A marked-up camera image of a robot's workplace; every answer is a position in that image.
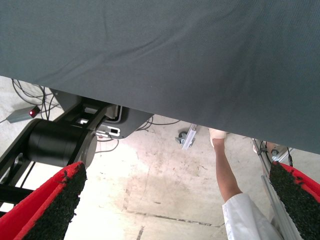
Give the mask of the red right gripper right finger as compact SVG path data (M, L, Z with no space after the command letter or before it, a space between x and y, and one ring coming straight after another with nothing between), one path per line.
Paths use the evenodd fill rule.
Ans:
M320 184L300 170L274 161L270 183L304 240L320 238Z

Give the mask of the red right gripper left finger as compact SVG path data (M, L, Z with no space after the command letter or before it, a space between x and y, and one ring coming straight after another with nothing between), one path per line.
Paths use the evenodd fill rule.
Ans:
M83 162L72 163L0 218L2 240L62 240L87 180Z

